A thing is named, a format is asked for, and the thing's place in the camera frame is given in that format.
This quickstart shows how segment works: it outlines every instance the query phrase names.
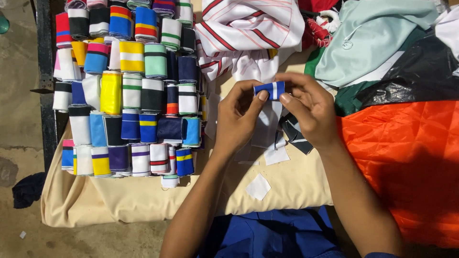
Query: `person's left hand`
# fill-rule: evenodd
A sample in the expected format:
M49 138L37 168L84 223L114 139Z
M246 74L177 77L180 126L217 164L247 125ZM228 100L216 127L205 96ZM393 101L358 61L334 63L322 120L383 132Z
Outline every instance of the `person's left hand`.
M234 155L252 137L258 115L268 99L268 92L253 96L253 87L262 85L257 80L237 82L218 104L217 138L214 151Z

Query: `person's right hand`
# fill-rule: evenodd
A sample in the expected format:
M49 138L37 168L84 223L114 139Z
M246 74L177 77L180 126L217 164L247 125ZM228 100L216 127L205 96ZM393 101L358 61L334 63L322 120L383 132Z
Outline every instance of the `person's right hand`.
M301 133L318 151L341 142L336 130L333 96L311 76L278 73L276 81L293 84L292 94L280 95L280 102L298 120Z

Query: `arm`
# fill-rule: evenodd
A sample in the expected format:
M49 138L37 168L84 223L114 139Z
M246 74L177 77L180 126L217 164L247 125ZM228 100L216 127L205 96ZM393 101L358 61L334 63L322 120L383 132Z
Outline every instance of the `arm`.
M257 117L268 97L253 97L258 81L241 81L218 105L217 137L203 172L168 227L160 257L193 257L212 224L226 167L233 155L251 138Z
M403 242L397 223L338 136L333 96L307 75L282 73L276 80L294 85L292 95L284 93L280 101L297 118L304 138L318 150L336 213L360 255L401 255Z

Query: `forearm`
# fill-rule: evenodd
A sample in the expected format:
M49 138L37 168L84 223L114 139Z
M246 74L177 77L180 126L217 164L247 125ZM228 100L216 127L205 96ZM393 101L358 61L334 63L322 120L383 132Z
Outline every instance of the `forearm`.
M401 255L402 239L389 210L365 181L341 141L319 150L341 223L362 257L370 252Z
M192 257L212 224L229 153L213 152L203 172L174 215L160 257Z

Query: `red fabric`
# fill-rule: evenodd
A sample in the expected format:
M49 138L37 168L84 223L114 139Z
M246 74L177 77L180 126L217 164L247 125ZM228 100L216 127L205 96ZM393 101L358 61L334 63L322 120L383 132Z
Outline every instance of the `red fabric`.
M308 18L304 26L301 46L302 49L307 49L311 45L327 47L332 38L328 30L318 25L314 19Z
M404 239L458 248L459 101L372 106L337 121Z
M337 2L338 0L298 0L298 6L302 10L320 12L330 10Z

